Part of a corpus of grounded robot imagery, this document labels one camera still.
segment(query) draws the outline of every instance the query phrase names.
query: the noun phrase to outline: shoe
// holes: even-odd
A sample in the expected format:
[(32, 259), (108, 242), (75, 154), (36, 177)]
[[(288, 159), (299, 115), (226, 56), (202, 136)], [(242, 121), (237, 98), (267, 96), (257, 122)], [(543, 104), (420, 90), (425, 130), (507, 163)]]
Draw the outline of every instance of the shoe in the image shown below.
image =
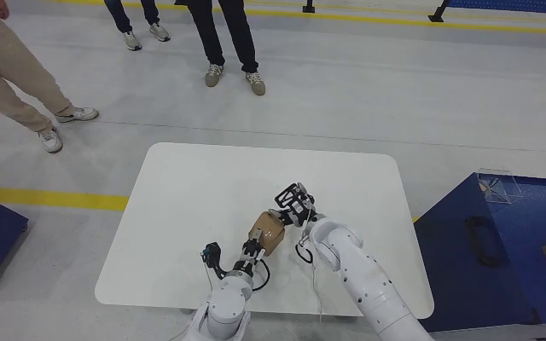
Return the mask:
[(247, 72), (247, 81), (250, 83), (250, 87), (253, 90), (253, 93), (256, 95), (265, 94), (265, 83), (262, 78), (259, 76), (258, 72)]
[(169, 32), (163, 28), (162, 25), (160, 25), (159, 22), (156, 22), (155, 24), (152, 24), (150, 26), (150, 32), (155, 35), (157, 40), (160, 42), (168, 42), (171, 40), (171, 36), (169, 36)]
[(70, 116), (59, 116), (55, 115), (57, 122), (66, 123), (70, 121), (90, 121), (93, 118), (96, 118), (99, 115), (99, 112), (92, 107), (77, 107), (74, 110), (74, 113)]
[(59, 134), (57, 134), (57, 129), (53, 127), (52, 130), (47, 133), (38, 133), (42, 139), (42, 144), (45, 147), (45, 151), (48, 153), (57, 153), (62, 149), (62, 140)]
[(142, 48), (142, 45), (138, 41), (137, 37), (135, 37), (135, 34), (133, 31), (128, 31), (123, 34), (123, 38), (125, 39), (125, 44), (127, 45), (127, 49), (130, 49), (131, 51), (138, 51)]
[(224, 66), (211, 64), (208, 66), (208, 72), (205, 75), (206, 86), (212, 88), (220, 81), (220, 76), (224, 72)]

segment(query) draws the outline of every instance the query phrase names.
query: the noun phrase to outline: white sneaker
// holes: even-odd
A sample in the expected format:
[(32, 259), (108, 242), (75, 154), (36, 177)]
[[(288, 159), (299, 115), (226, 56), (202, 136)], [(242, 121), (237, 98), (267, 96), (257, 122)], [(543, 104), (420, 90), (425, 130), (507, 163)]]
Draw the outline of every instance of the white sneaker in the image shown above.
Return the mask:
[(62, 140), (59, 134), (57, 134), (57, 129), (53, 127), (52, 130), (47, 133), (38, 133), (42, 139), (42, 144), (45, 147), (45, 151), (48, 153), (57, 153), (62, 149)]
[(159, 40), (160, 42), (168, 42), (169, 40), (171, 40), (169, 32), (165, 28), (163, 28), (163, 26), (160, 25), (159, 22), (150, 25), (150, 32), (154, 34), (157, 40)]
[(99, 112), (92, 107), (77, 107), (74, 113), (70, 116), (55, 115), (59, 123), (66, 123), (70, 121), (89, 121), (96, 118)]
[(142, 48), (142, 45), (138, 41), (137, 37), (135, 37), (133, 31), (124, 33), (123, 39), (125, 39), (125, 45), (127, 45), (127, 49), (130, 49), (131, 51), (138, 51)]

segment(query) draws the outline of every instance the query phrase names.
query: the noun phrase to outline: gray floor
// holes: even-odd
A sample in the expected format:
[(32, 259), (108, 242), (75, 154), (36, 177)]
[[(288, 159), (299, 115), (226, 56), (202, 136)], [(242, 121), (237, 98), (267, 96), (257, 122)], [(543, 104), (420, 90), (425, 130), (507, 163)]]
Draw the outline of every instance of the gray floor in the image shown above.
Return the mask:
[[(8, 24), (75, 104), (102, 115), (63, 125), (57, 155), (0, 117), (0, 187), (129, 195), (156, 142), (386, 153), (398, 162), (414, 216), (481, 167), (546, 176), (542, 35), (251, 17), (268, 87), (257, 97), (219, 17), (227, 68), (208, 89), (189, 13), (162, 15), (169, 43), (152, 39), (141, 11), (128, 13), (144, 44), (136, 53), (103, 8), (15, 5)], [(1, 340), (167, 341), (183, 328), (188, 317), (176, 310), (95, 300), (121, 213), (12, 207), (32, 226), (3, 265)], [(436, 338), (544, 336), (543, 326), (517, 326)], [(257, 339), (376, 337), (363, 320), (255, 315), (246, 340)]]

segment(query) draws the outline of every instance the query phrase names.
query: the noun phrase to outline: cardboard box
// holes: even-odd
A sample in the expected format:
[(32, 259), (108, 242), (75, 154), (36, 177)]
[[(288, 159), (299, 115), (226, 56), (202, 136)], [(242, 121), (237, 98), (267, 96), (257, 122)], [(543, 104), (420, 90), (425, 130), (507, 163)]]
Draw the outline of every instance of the cardboard box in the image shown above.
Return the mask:
[(262, 212), (258, 220), (254, 223), (253, 228), (248, 233), (250, 238), (256, 229), (262, 230), (262, 235), (259, 238), (259, 242), (265, 249), (265, 256), (269, 256), (276, 246), (284, 239), (284, 224), (273, 217), (268, 212)]

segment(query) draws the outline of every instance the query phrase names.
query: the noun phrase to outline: white table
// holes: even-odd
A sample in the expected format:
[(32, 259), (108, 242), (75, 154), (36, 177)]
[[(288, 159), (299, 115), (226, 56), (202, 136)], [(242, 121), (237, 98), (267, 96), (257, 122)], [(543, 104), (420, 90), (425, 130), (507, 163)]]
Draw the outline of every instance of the white table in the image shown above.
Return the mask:
[[(210, 292), (199, 252), (217, 241), (222, 267), (231, 269), (259, 214), (276, 208), (273, 198), (293, 182), (304, 183), (319, 212), (360, 232), (417, 318), (433, 312), (391, 157), (175, 143), (149, 149), (96, 284), (96, 298), (104, 304), (197, 309)], [(265, 259), (270, 283), (251, 297), (249, 310), (318, 314), (311, 268), (294, 251), (300, 236), (300, 229), (288, 228)], [(339, 275), (318, 257), (316, 264), (324, 314), (360, 315)], [(259, 275), (254, 278), (255, 286), (261, 284)]]

